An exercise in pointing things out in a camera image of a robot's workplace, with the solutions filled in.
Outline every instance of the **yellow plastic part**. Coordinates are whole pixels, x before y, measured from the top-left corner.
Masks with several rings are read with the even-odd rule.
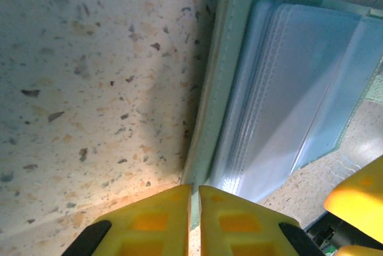
[[[298,256],[278,224],[296,220],[210,186],[200,186],[202,256]]]
[[[383,243],[383,156],[340,183],[324,207]]]
[[[93,256],[185,256],[190,185],[179,185],[98,218],[112,227]]]
[[[376,250],[356,245],[344,246],[335,254],[336,256],[383,256],[382,250]]]

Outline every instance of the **terrazzo countertop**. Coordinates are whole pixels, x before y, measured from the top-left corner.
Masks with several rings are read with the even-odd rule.
[[[217,1],[0,0],[1,255],[179,183]]]

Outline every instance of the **speckled surface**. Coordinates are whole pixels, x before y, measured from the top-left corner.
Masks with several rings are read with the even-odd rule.
[[[383,0],[344,1],[383,8]],[[96,216],[178,184],[216,4],[0,0],[1,255],[59,255]],[[382,106],[361,109],[341,149],[355,163],[382,153],[374,150]],[[344,150],[353,141],[364,150]],[[321,189],[330,182],[313,171],[342,173],[335,158],[315,165],[264,204],[310,222],[340,180]],[[198,246],[191,241],[192,255]]]

